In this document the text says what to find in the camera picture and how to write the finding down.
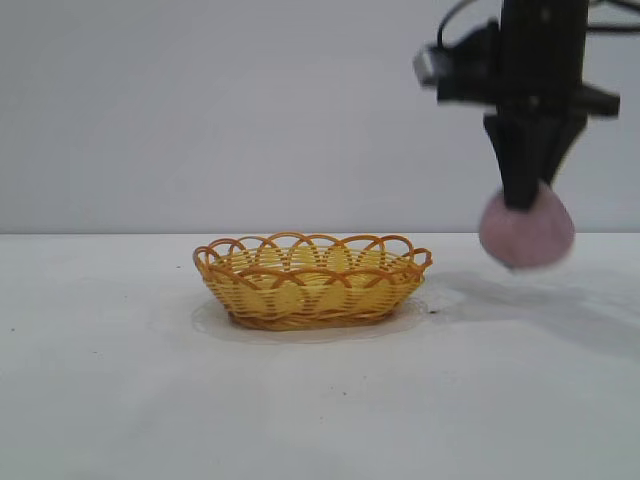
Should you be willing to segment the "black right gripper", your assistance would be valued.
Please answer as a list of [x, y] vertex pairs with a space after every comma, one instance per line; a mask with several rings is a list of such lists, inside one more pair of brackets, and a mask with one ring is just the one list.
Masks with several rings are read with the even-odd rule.
[[[586, 116], [619, 114], [619, 95], [583, 81], [588, 10], [587, 1], [502, 4], [496, 104], [485, 114], [483, 125], [498, 161], [507, 209], [531, 209], [539, 179], [553, 184], [586, 128]], [[537, 147], [541, 124], [529, 115], [549, 116], [543, 128], [541, 166]]]

